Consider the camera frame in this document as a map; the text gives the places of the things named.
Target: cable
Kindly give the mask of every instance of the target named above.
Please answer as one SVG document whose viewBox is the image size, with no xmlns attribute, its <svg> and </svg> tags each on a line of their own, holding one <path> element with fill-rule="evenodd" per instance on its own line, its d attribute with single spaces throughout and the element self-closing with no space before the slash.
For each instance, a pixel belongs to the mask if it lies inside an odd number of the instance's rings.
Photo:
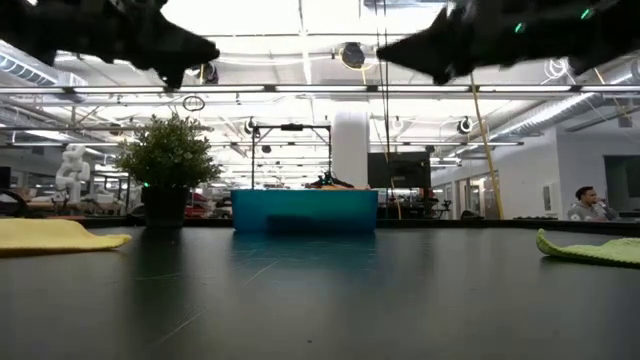
<svg viewBox="0 0 640 360">
<path fill-rule="evenodd" d="M 473 73 L 470 75 L 471 78 L 471 90 L 473 93 L 473 103 L 476 108 L 476 117 L 478 118 L 478 125 L 480 126 L 480 133 L 482 134 L 482 143 L 484 144 L 484 152 L 487 155 L 487 161 L 489 162 L 489 176 L 491 177 L 491 185 L 493 186 L 494 192 L 496 193 L 496 202 L 498 203 L 498 214 L 500 216 L 500 220 L 504 219 L 504 213 L 502 212 L 502 196 L 500 195 L 500 184 L 496 180 L 495 170 L 493 168 L 493 158 L 491 157 L 491 150 L 489 149 L 489 145 L 487 144 L 487 129 L 484 126 L 484 122 L 482 121 L 482 116 L 480 115 L 480 106 L 478 105 L 478 90 L 476 88 L 476 82 L 473 77 Z"/>
<path fill-rule="evenodd" d="M 374 12 L 376 15 L 376 19 L 378 18 L 378 2 L 375 1 L 373 3 L 374 6 Z M 384 16 L 387 16 L 387 1 L 384 0 L 383 1 L 383 7 L 384 7 Z M 385 24 L 385 39 L 388 39 L 387 37 L 387 27 Z M 380 30 L 378 27 L 376 27 L 376 42 L 377 42 L 377 47 L 380 48 Z M 387 77 L 387 81 L 386 81 L 386 87 L 385 87 L 385 79 L 382 76 L 382 60 L 380 60 L 380 58 L 378 58 L 378 72 L 380 73 L 380 87 L 382 88 L 381 94 L 382 94 L 382 107 L 383 107 L 383 111 L 384 111 L 384 122 L 385 122 L 385 128 L 387 131 L 387 147 L 385 149 L 384 152 L 384 158 L 385 161 L 387 162 L 387 173 L 389 174 L 389 183 L 391 184 L 391 195 L 393 195 L 395 197 L 395 183 L 393 181 L 393 176 L 391 175 L 391 162 L 389 160 L 390 155 L 391 155 L 391 141 L 389 138 L 389 63 L 386 62 L 386 77 Z M 378 128 L 377 125 L 375 124 L 375 120 L 374 120 L 374 127 L 376 128 L 376 132 L 378 133 L 378 140 L 380 142 L 382 142 L 382 139 L 380 138 L 380 133 L 378 132 Z M 387 203 L 386 203 L 386 207 L 387 207 L 387 217 L 388 217 L 388 209 L 389 209 L 389 191 L 387 189 Z M 398 201 L 398 199 L 396 198 L 396 206 L 398 207 L 398 220 L 402 220 L 402 209 L 400 207 L 400 202 Z"/>
<path fill-rule="evenodd" d="M 569 63 L 566 59 L 550 59 L 544 64 L 544 73 L 549 80 L 557 80 L 566 75 L 569 71 Z"/>
<path fill-rule="evenodd" d="M 594 68 L 594 70 L 595 70 L 595 72 L 596 72 L 596 75 L 598 76 L 598 78 L 599 78 L 599 79 L 600 79 L 600 81 L 602 82 L 602 84 L 606 84 L 606 82 L 604 81 L 604 78 L 602 77 L 602 75 L 600 75 L 600 72 L 598 71 L 598 69 Z M 574 84 L 576 84 L 576 85 L 578 84 L 578 83 L 576 82 L 576 79 L 574 79 L 574 78 L 573 78 L 573 76 L 571 76 L 570 74 L 567 74 L 567 76 L 569 77 L 569 79 L 570 79 Z M 601 113 L 601 112 L 600 112 L 600 111 L 599 111 L 595 106 L 593 106 L 593 103 L 592 103 L 590 100 L 588 100 L 588 99 L 587 99 L 586 101 L 587 101 L 587 104 L 589 104 L 589 107 L 591 108 L 591 110 L 593 110 L 593 112 L 595 112 L 595 113 L 596 113 L 596 114 L 597 114 L 597 115 L 598 115 L 598 116 L 599 116 L 599 117 L 600 117 L 604 122 L 611 121 L 611 119 L 607 119 L 604 115 L 602 115 L 602 113 Z M 616 105 L 618 106 L 618 111 L 620 111 L 620 110 L 621 110 L 621 108 L 620 108 L 620 104 L 618 103 L 618 101 L 617 101 L 617 100 L 616 100 Z M 635 121 L 634 121 L 631 117 L 629 117 L 629 116 L 628 116 L 628 114 L 625 114 L 625 115 L 627 116 L 627 119 L 630 119 L 632 122 L 634 122 L 634 123 L 635 123 Z M 639 140 L 634 139 L 634 138 L 633 138 L 633 136 L 631 136 L 631 135 L 627 134 L 626 132 L 624 132 L 624 131 L 623 131 L 623 132 L 622 132 L 622 134 L 623 134 L 624 136 L 626 136 L 629 140 L 633 141 L 634 143 L 636 143 L 636 144 L 640 144 L 640 141 L 639 141 Z"/>
</svg>

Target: black monitor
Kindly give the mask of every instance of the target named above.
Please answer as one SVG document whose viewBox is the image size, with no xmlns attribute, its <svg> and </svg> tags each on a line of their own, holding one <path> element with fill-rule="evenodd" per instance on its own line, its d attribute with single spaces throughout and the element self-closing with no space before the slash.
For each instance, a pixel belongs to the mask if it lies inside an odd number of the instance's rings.
<svg viewBox="0 0 640 360">
<path fill-rule="evenodd" d="M 11 168 L 0 166 L 0 189 L 11 188 Z"/>
<path fill-rule="evenodd" d="M 393 187 L 398 189 L 431 187 L 430 153 L 389 153 L 388 156 L 387 164 L 385 153 L 368 154 L 369 186 L 374 189 L 391 188 L 393 179 Z"/>
</svg>

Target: potted plant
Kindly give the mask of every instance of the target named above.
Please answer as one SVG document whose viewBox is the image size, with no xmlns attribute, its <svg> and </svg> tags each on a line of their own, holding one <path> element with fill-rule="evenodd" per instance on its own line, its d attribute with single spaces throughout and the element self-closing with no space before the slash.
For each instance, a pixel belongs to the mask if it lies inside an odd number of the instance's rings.
<svg viewBox="0 0 640 360">
<path fill-rule="evenodd" d="M 214 180 L 220 168 L 209 156 L 211 145 L 201 136 L 200 123 L 173 114 L 168 120 L 151 117 L 151 125 L 125 143 L 116 166 L 142 189 L 147 227 L 181 227 L 189 190 Z"/>
</svg>

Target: desk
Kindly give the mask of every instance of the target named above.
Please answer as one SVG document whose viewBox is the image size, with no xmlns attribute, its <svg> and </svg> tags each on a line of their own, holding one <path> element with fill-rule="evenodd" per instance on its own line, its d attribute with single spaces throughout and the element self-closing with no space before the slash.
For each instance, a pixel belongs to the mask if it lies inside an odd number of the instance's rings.
<svg viewBox="0 0 640 360">
<path fill-rule="evenodd" d="M 92 231 L 133 241 L 0 260 L 0 359 L 640 358 L 640 270 L 549 260 L 535 230 Z"/>
</svg>

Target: fluorescent light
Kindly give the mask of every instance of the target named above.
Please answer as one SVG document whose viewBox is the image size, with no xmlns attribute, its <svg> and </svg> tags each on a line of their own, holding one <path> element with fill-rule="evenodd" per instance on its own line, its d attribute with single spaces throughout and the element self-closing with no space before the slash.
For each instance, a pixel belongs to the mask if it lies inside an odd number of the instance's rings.
<svg viewBox="0 0 640 360">
<path fill-rule="evenodd" d="M 264 86 L 259 85 L 205 85 L 205 86 L 183 86 L 178 90 L 180 93 L 234 93 L 234 92 L 263 92 Z"/>
<path fill-rule="evenodd" d="M 126 177 L 129 176 L 129 173 L 126 172 L 101 172 L 100 175 L 106 177 Z"/>
<path fill-rule="evenodd" d="M 621 83 L 623 81 L 627 81 L 627 80 L 631 79 L 632 77 L 633 77 L 633 74 L 627 73 L 627 74 L 623 75 L 622 77 L 619 77 L 619 78 L 611 81 L 611 83 L 612 84 L 619 84 L 619 83 Z"/>
<path fill-rule="evenodd" d="M 13 146 L 63 146 L 63 145 L 81 145 L 81 146 L 92 146 L 92 147 L 114 147 L 118 146 L 118 143 L 54 143 L 54 142 L 23 142 L 23 143 L 10 143 Z"/>
<path fill-rule="evenodd" d="M 318 161 L 318 160 L 328 160 L 329 158 L 327 156 L 324 157 L 310 157 L 310 158 L 306 158 L 306 157 L 257 157 L 256 160 L 270 160 L 270 161 L 288 161 L 288 160 L 292 160 L 292 161 L 305 161 L 305 160 L 313 160 L 313 161 Z"/>
<path fill-rule="evenodd" d="M 25 131 L 27 134 L 31 134 L 31 135 L 35 135 L 35 136 L 40 136 L 43 138 L 47 138 L 47 139 L 51 139 L 51 140 L 59 140 L 59 141 L 68 141 L 69 140 L 69 136 L 61 134 L 57 131 L 51 131 L 51 130 L 30 130 L 30 131 Z"/>
<path fill-rule="evenodd" d="M 431 161 L 462 161 L 462 159 L 458 158 L 458 157 L 446 157 L 446 158 L 431 158 Z"/>
<path fill-rule="evenodd" d="M 388 88 L 386 86 L 380 86 L 380 91 L 389 90 L 389 92 L 469 92 L 469 86 L 460 86 L 460 85 L 452 85 L 452 86 L 436 86 L 436 85 L 427 85 L 427 86 L 413 86 L 413 85 L 392 85 Z"/>
<path fill-rule="evenodd" d="M 483 146 L 484 143 L 468 143 L 467 145 L 472 145 L 472 146 Z M 489 146 L 521 146 L 524 145 L 523 142 L 493 142 L 490 141 L 487 143 L 487 145 Z"/>
<path fill-rule="evenodd" d="M 480 86 L 480 92 L 562 92 L 571 90 L 568 85 L 515 85 L 515 86 Z"/>
<path fill-rule="evenodd" d="M 52 142 L 33 142 L 33 143 L 10 143 L 12 146 L 36 146 L 36 147 L 60 147 L 61 143 Z"/>
<path fill-rule="evenodd" d="M 460 164 L 431 164 L 432 168 L 440 168 L 440 167 L 460 167 Z"/>
<path fill-rule="evenodd" d="M 277 92 L 366 92 L 366 86 L 279 85 Z"/>
<path fill-rule="evenodd" d="M 86 148 L 85 151 L 93 155 L 101 155 L 101 156 L 104 155 L 104 153 L 101 153 L 100 151 L 97 151 L 97 150 L 93 150 L 91 148 Z"/>
<path fill-rule="evenodd" d="M 46 95 L 64 94 L 64 90 L 59 87 L 3 87 L 0 94 L 25 94 L 25 95 Z"/>
<path fill-rule="evenodd" d="M 433 146 L 458 146 L 458 145 L 462 145 L 463 143 L 461 142 L 447 142 L 447 141 L 406 141 L 406 142 L 396 142 L 395 146 L 426 146 L 426 145 L 433 145 Z"/>
<path fill-rule="evenodd" d="M 295 178 L 300 178 L 300 179 L 307 179 L 307 178 L 311 178 L 314 179 L 316 178 L 316 176 L 320 176 L 320 173 L 315 174 L 313 172 L 308 172 L 308 173 L 280 173 L 280 174 L 265 174 L 259 171 L 256 171 L 254 173 L 255 178 L 261 177 L 261 178 L 274 178 L 274 177 L 295 177 Z M 231 173 L 231 174 L 222 174 L 220 175 L 221 178 L 224 179 L 228 179 L 228 178 L 249 178 L 251 179 L 251 173 L 250 172 L 245 172 L 245 173 Z"/>
<path fill-rule="evenodd" d="M 582 87 L 582 91 L 588 92 L 637 92 L 640 86 L 637 85 L 587 85 Z"/>
<path fill-rule="evenodd" d="M 75 87 L 77 94 L 156 94 L 163 93 L 161 86 L 109 86 L 109 87 Z"/>
<path fill-rule="evenodd" d="M 96 164 L 96 168 L 95 171 L 112 171 L 112 172 L 117 172 L 118 169 L 116 169 L 115 166 L 113 165 L 100 165 L 100 164 Z"/>
<path fill-rule="evenodd" d="M 69 145 L 95 146 L 95 147 L 115 147 L 118 143 L 70 143 Z"/>
</svg>

